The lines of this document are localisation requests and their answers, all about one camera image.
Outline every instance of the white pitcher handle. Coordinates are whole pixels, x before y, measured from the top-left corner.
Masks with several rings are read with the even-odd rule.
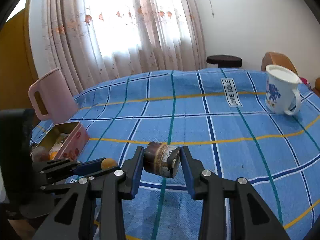
[[[294,115],[297,112],[299,112],[300,107],[301,107],[301,96],[300,96],[300,92],[297,89],[292,89],[292,92],[294,93],[294,96],[296,97],[296,108],[293,111],[285,110],[284,112],[288,115]]]

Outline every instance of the pink pitcher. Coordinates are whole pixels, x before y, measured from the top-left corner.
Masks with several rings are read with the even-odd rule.
[[[48,114],[42,115],[35,98],[39,92]],[[52,119],[54,124],[63,123],[78,111],[67,82],[59,68],[48,72],[29,87],[29,98],[37,117],[42,120]]]

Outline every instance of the tablecloth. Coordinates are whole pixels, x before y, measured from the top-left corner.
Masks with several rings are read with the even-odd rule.
[[[232,78],[242,106],[231,107],[221,78]],[[75,96],[90,140],[79,160],[131,158],[150,141],[189,147],[193,158],[220,177],[247,178],[284,225],[301,240],[320,213],[320,98],[299,85],[296,116],[273,114],[265,104],[267,75],[208,68],[158,71],[100,83]],[[52,127],[33,130],[39,142]],[[186,191],[181,166],[174,179],[143,171],[138,194],[123,201],[128,239],[197,239],[202,201]],[[227,239],[230,215],[226,201]],[[99,238],[99,201],[95,237]]]

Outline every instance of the pink tin box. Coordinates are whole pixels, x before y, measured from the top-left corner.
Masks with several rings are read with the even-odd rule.
[[[50,159],[61,159],[69,158],[70,160],[76,160],[84,148],[85,144],[89,140],[89,135],[86,129],[80,122],[69,122],[54,125],[44,138],[39,142],[37,147],[45,147],[50,153],[52,148],[57,147],[57,140],[62,137],[62,145],[56,149],[52,158]]]

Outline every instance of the floral curtain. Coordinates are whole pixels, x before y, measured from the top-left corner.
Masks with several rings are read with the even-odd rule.
[[[194,0],[44,0],[50,68],[73,95],[100,82],[157,70],[205,66]]]

